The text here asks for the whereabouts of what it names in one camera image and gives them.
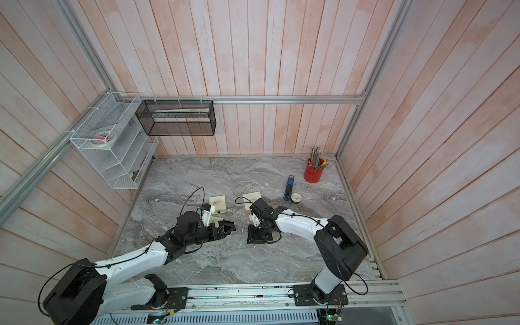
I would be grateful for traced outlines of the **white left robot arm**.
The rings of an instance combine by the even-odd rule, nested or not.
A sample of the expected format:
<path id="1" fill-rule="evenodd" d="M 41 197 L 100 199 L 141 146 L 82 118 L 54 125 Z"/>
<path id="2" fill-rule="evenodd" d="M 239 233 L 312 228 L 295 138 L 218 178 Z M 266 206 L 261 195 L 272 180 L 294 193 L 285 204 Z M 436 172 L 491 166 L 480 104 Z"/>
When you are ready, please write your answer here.
<path id="1" fill-rule="evenodd" d="M 187 254 L 190 245 L 224 239 L 235 229 L 228 220 L 204 225 L 197 212 L 188 211 L 141 249 L 104 261 L 81 259 L 63 267 L 64 275 L 55 287 L 46 297 L 38 297 L 39 311 L 54 324 L 90 324 L 125 307 L 169 308 L 171 294 L 157 275 L 128 280 Z"/>

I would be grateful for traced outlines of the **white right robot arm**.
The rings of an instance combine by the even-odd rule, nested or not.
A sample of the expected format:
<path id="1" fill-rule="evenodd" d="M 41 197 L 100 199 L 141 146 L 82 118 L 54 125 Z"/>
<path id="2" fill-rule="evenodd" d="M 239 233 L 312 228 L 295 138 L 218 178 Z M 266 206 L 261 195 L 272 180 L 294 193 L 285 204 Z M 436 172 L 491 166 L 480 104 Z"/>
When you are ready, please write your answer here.
<path id="1" fill-rule="evenodd" d="M 346 283 L 368 254 L 365 242 L 340 215 L 330 219 L 298 214 L 286 207 L 272 208 L 264 199 L 250 205 L 249 244 L 276 243 L 273 233 L 293 234 L 314 241 L 325 266 L 309 285 L 293 287 L 294 297 L 309 295 L 318 304 Z"/>

